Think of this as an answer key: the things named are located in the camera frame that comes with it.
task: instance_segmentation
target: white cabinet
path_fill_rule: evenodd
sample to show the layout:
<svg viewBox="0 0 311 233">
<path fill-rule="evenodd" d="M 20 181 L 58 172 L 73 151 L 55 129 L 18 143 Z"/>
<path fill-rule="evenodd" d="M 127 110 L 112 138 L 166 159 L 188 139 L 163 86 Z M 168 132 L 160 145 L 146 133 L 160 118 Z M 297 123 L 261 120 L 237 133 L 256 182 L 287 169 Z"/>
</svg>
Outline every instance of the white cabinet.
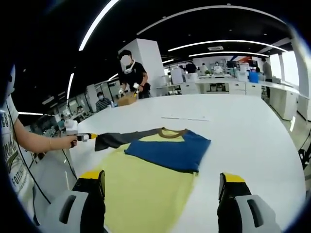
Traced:
<svg viewBox="0 0 311 233">
<path fill-rule="evenodd" d="M 261 98 L 261 85 L 258 83 L 246 83 L 246 95 Z"/>
<path fill-rule="evenodd" d="M 187 94 L 199 94 L 200 90 L 195 83 L 182 83 L 180 85 L 181 94 L 187 95 Z"/>
<path fill-rule="evenodd" d="M 297 94 L 270 88 L 270 105 L 284 120 L 292 120 L 297 111 Z"/>
<path fill-rule="evenodd" d="M 231 82 L 229 83 L 229 94 L 245 95 L 245 83 Z"/>
</svg>

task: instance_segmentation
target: black t-shirt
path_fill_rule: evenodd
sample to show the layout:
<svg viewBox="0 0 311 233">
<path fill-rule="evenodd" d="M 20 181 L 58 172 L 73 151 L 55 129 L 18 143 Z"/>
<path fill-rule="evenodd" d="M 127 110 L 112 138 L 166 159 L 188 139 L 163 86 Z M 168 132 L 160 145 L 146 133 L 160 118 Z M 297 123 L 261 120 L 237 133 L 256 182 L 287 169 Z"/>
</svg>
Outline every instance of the black t-shirt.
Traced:
<svg viewBox="0 0 311 233">
<path fill-rule="evenodd" d="M 133 87 L 134 83 L 138 83 L 139 85 L 143 79 L 143 73 L 146 73 L 145 68 L 141 63 L 135 62 L 132 68 L 132 72 L 128 74 L 124 74 L 124 72 L 120 75 L 120 83 L 126 83 L 130 86 L 131 91 L 135 91 Z M 146 83 L 143 87 L 143 92 L 148 92 L 150 90 L 150 85 Z"/>
</svg>

